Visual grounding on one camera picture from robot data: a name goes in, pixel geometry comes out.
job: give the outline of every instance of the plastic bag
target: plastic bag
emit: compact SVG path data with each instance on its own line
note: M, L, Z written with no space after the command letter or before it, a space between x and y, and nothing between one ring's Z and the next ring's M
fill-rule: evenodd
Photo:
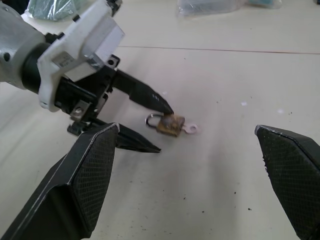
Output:
M267 8L282 6L282 0L178 0L177 11L180 16L229 13L245 3Z
M61 21L78 14L89 0L30 0L25 13L32 18Z

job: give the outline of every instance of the black textured pad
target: black textured pad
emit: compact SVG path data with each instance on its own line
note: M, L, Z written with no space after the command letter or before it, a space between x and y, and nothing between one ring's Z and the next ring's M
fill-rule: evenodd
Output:
M46 174L1 240L89 238L108 189L120 126L82 133Z
M320 146L269 126L255 130L273 190L302 240L320 239Z

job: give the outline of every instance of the padlock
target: padlock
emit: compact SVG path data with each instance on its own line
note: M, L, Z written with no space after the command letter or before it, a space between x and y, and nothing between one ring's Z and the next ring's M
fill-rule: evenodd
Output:
M158 125L152 125L149 123L149 120L152 118L160 118ZM149 128L156 129L158 133L178 137L182 130L187 134L195 134L198 130L197 125L187 124L185 125L186 119L183 116L178 116L175 114L150 114L145 119L145 124Z

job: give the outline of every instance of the key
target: key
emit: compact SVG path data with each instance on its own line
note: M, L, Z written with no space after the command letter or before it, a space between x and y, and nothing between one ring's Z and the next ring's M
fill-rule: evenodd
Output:
M160 118L158 125L152 125L149 120L152 118ZM196 124L185 124L186 119L183 116L175 114L150 114L145 119L145 124L149 128L156 129L158 133L178 137L182 130L187 134L195 134L198 131Z

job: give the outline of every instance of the white table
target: white table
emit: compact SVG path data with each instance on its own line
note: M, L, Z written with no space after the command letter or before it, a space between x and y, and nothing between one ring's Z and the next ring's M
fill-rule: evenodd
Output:
M159 135L144 124L152 111L112 93L100 118L138 131L162 152L116 150L91 239L298 239L273 192L254 129L284 128L320 143L320 56L265 53L319 53L320 15L305 2L183 20L175 17L173 0L124 1L116 16L127 36L115 53L119 67L165 94L201 132ZM267 20L272 25L262 24ZM60 24L50 29L67 25ZM1 84L0 110L3 234L76 139L66 132L68 116L42 109L31 92Z

